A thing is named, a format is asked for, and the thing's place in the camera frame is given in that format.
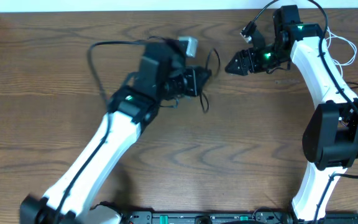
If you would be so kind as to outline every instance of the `metal screw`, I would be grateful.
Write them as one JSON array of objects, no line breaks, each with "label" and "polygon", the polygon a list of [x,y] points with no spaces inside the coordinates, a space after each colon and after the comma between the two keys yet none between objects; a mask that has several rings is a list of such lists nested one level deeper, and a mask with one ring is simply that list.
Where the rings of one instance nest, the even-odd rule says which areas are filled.
[{"label": "metal screw", "polygon": [[251,36],[249,36],[249,37],[244,36],[244,38],[246,39],[247,44],[252,43],[252,37]]},{"label": "metal screw", "polygon": [[152,115],[151,115],[150,113],[147,113],[147,114],[144,116],[144,119],[145,119],[146,121],[148,121],[151,116],[152,116]]}]

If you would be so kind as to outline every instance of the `table surface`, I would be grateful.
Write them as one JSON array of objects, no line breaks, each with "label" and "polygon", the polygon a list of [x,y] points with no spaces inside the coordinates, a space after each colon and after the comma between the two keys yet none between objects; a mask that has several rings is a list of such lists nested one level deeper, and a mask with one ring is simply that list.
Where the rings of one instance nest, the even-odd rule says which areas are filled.
[{"label": "table surface", "polygon": [[[192,35],[204,64],[216,47],[225,66],[249,47],[239,31],[257,14],[241,11],[74,12],[0,14],[0,223],[17,223],[28,193],[38,197],[70,167],[104,114],[85,53],[100,40],[150,35]],[[272,10],[259,19],[273,41]],[[316,9],[301,10],[304,22],[320,22]],[[330,28],[358,47],[358,9],[327,10]],[[340,62],[351,48],[335,40]],[[103,85],[111,95],[136,71],[138,46],[94,51]],[[211,66],[216,67],[214,58]],[[358,82],[358,53],[344,68]],[[286,208],[306,168],[301,137],[314,112],[298,69],[252,74],[221,72],[205,89],[211,108],[198,99],[161,109],[139,141],[121,158],[95,203],[115,200],[155,210],[254,210]],[[349,170],[358,174],[358,161]],[[358,211],[358,180],[341,179],[328,210]]]}]

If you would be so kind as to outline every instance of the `white wall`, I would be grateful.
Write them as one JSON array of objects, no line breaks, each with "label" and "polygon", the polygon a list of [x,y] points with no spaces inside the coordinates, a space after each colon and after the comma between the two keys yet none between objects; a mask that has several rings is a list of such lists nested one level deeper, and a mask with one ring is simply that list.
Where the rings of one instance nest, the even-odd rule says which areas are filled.
[{"label": "white wall", "polygon": [[[0,12],[155,11],[260,9],[271,0],[0,0]],[[323,8],[358,7],[358,0],[316,0]],[[314,7],[307,0],[281,0],[272,7],[297,4]]]}]

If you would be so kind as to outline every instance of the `black joint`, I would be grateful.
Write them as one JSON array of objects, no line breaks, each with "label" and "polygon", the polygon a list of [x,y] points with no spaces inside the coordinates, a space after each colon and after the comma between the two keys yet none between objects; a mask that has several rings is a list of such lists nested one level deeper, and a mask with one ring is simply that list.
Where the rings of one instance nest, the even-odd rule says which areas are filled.
[{"label": "black joint", "polygon": [[[346,129],[338,127],[341,114],[349,114]],[[351,167],[358,159],[358,114],[350,112],[349,103],[319,104],[303,133],[302,146],[307,160],[318,170]]]},{"label": "black joint", "polygon": [[[34,224],[34,223],[52,223],[56,210],[47,206],[48,199],[42,198],[38,200],[31,195],[28,195],[20,205],[19,223],[20,224]],[[61,224],[79,224],[75,220],[75,213],[68,212],[62,216]]]},{"label": "black joint", "polygon": [[131,116],[133,123],[141,123],[142,130],[158,113],[159,102],[129,86],[121,87],[111,98],[109,113],[120,111]]}]

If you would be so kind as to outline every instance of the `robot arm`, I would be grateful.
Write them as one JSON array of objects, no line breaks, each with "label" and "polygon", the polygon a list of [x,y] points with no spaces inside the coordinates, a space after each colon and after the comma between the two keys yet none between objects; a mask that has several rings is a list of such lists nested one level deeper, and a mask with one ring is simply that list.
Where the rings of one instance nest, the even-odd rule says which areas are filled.
[{"label": "robot arm", "polygon": [[62,214],[71,211],[76,214],[77,220],[83,221],[107,176],[127,149],[138,140],[141,132],[140,124],[133,123],[131,116],[120,111],[104,115],[99,129],[84,151],[62,178],[44,193],[43,197],[49,199],[47,202],[48,207],[57,209],[68,184],[100,143],[108,126],[107,116],[110,116],[112,121],[109,129],[110,134],[98,153],[76,180],[70,195],[63,204]]},{"label": "robot arm", "polygon": [[[108,112],[69,170],[51,186],[41,200],[28,196],[21,204],[20,223],[52,223],[70,182],[90,158],[108,132],[107,138],[92,160],[75,180],[59,211],[59,223],[84,223],[96,194],[121,156],[133,145],[158,114],[162,100],[178,96],[200,96],[211,70],[186,66],[194,57],[197,40],[181,37],[145,45],[145,53],[132,86],[122,86],[108,105]],[[112,211],[108,223],[118,223],[121,216]]]},{"label": "robot arm", "polygon": [[[241,32],[253,48],[241,50],[226,66],[228,73],[248,75],[248,72],[271,73],[281,63],[293,62],[305,79],[313,99],[315,112],[303,134],[302,145],[308,160],[305,176],[297,195],[293,198],[294,220],[313,221],[317,204],[333,173],[343,174],[358,159],[358,115],[339,94],[321,58],[325,57],[342,91],[358,107],[357,95],[340,76],[323,42],[323,55],[319,54],[322,30],[318,24],[300,21],[297,6],[283,6],[273,14],[274,44],[265,45],[264,39],[251,21]],[[338,128],[338,121],[348,123]],[[339,178],[328,188],[317,218],[324,218],[325,208]]]},{"label": "robot arm", "polygon": [[[305,37],[303,40],[294,42],[291,50],[291,61],[298,67],[303,79],[308,86],[311,98],[316,109],[320,103],[332,100],[335,103],[346,103],[346,100],[337,93],[333,81],[329,77],[319,58],[318,43],[319,37]],[[358,99],[357,95],[348,87],[336,68],[326,42],[323,42],[324,57],[338,84],[343,88],[344,93],[352,100]]]}]

